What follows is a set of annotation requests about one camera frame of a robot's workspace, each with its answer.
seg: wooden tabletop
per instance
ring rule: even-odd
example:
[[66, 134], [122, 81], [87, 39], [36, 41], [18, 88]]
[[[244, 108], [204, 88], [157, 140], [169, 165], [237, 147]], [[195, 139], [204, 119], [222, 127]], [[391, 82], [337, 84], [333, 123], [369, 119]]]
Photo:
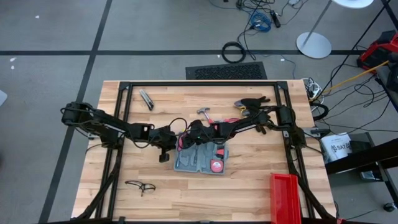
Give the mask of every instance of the wooden tabletop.
[[[288, 84], [297, 125], [301, 128], [314, 126], [303, 81], [289, 80]], [[114, 113], [118, 86], [119, 81], [104, 82], [98, 109], [105, 110], [108, 114]], [[141, 88], [154, 101], [154, 110], [149, 111], [143, 102], [139, 95]], [[201, 119], [206, 124], [204, 115], [196, 113], [205, 106], [211, 108], [211, 119], [240, 118], [239, 110], [234, 108], [233, 103], [241, 98], [261, 96], [270, 98], [270, 105], [275, 104], [271, 86], [137, 86], [133, 89], [128, 122], [152, 123], [158, 128], [168, 125], [174, 118], [182, 117], [188, 123]], [[120, 118], [123, 117], [125, 103], [126, 96], [122, 100]], [[276, 121], [275, 114], [271, 114], [271, 117]], [[184, 126], [183, 122], [176, 121], [172, 131], [182, 131]], [[98, 143], [99, 139], [90, 141], [89, 147]], [[251, 129], [239, 133], [227, 145], [229, 158], [225, 175], [208, 175], [175, 172], [174, 151], [169, 152], [169, 162], [159, 163], [160, 149], [152, 146], [139, 149], [131, 141], [125, 141], [113, 218], [124, 216], [126, 220], [152, 221], [270, 221], [270, 174], [289, 173], [282, 133], [267, 130], [267, 134], [262, 135]], [[319, 149], [319, 144], [314, 139], [307, 138], [307, 145]], [[310, 149], [302, 150], [312, 192], [331, 214], [335, 214], [322, 155]], [[105, 155], [106, 149], [101, 147], [94, 147], [86, 154], [73, 217], [84, 211], [97, 193]], [[124, 184], [126, 180], [154, 184], [156, 191], [141, 197], [140, 190]], [[300, 198], [303, 214], [307, 215], [302, 192]], [[105, 196], [103, 214], [108, 209], [108, 200], [109, 191]]]

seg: red machine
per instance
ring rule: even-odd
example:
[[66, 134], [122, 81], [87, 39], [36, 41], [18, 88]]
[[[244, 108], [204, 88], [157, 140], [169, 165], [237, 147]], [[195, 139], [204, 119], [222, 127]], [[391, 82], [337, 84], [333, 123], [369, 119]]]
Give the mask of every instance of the red machine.
[[398, 34], [395, 30], [385, 31], [358, 59], [358, 67], [368, 70], [389, 60], [391, 52], [398, 53]]

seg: tool case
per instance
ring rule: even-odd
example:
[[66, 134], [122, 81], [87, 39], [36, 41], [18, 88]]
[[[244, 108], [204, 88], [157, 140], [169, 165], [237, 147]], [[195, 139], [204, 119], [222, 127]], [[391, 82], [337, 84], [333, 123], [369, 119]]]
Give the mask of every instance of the tool case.
[[227, 158], [228, 149], [225, 144], [217, 145], [208, 142], [206, 144], [193, 145], [181, 151], [175, 150], [174, 170], [222, 175], [225, 173]]

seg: cable bundle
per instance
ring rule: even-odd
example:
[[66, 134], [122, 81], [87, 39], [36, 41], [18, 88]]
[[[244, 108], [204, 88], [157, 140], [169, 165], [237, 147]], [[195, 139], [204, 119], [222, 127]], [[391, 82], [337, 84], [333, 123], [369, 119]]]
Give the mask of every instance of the cable bundle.
[[250, 19], [251, 27], [259, 32], [269, 32], [271, 30], [272, 21], [261, 12], [254, 12]]

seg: robotic arm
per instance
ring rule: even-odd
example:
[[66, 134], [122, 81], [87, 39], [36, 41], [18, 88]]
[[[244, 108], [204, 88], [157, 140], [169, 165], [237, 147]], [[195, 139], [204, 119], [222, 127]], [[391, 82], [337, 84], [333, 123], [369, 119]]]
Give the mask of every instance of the robotic arm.
[[[279, 125], [275, 125], [269, 116], [269, 113], [273, 111], [276, 112]], [[169, 160], [167, 151], [176, 148], [178, 135], [170, 130], [170, 125], [155, 129], [153, 124], [129, 124], [106, 114], [103, 110], [94, 109], [88, 103], [72, 102], [62, 108], [61, 112], [63, 113], [63, 124], [99, 136], [104, 147], [120, 148], [121, 136], [133, 142], [146, 142], [148, 145], [161, 149], [159, 162], [167, 162]], [[237, 133], [256, 126], [265, 126], [275, 131], [287, 131], [294, 144], [305, 145], [303, 130], [295, 124], [294, 111], [286, 106], [268, 106], [252, 117], [243, 118], [233, 123], [212, 123], [210, 127], [206, 127], [200, 120], [194, 120], [189, 128], [180, 135], [182, 148], [207, 142], [223, 144]]]

